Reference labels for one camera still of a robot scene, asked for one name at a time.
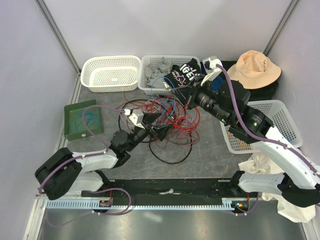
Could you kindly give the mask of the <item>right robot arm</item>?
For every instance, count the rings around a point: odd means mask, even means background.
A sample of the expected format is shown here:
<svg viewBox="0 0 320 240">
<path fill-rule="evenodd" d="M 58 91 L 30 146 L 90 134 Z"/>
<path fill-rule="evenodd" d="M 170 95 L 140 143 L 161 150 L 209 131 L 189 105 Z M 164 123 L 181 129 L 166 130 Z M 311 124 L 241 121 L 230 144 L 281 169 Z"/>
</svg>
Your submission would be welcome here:
<svg viewBox="0 0 320 240">
<path fill-rule="evenodd" d="M 264 153 L 283 170 L 266 175 L 236 171 L 229 184 L 233 196 L 269 193 L 301 208 L 320 203 L 319 166 L 290 145 L 269 117 L 247 104 L 250 91 L 241 83 L 223 82 L 219 91 L 213 92 L 208 83 L 194 81 L 179 84 L 171 92 L 185 108 L 201 107 L 228 126 L 234 137 Z"/>
</svg>

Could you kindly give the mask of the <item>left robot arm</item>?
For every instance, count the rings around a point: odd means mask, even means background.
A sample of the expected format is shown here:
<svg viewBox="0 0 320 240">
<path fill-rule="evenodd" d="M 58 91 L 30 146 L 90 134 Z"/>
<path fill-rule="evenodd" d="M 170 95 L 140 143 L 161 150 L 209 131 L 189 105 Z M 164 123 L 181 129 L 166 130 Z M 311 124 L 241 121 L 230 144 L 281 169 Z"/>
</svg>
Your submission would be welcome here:
<svg viewBox="0 0 320 240">
<path fill-rule="evenodd" d="M 131 157 L 129 153 L 147 137 L 162 141 L 173 124 L 155 126 L 159 117 L 160 113 L 143 113 L 135 109 L 129 116 L 134 129 L 131 132 L 117 130 L 106 149 L 92 152 L 72 152 L 67 147 L 59 149 L 35 171 L 40 184 L 39 194 L 45 194 L 49 200 L 77 191 L 106 196 L 110 185 L 98 171 L 123 166 Z"/>
</svg>

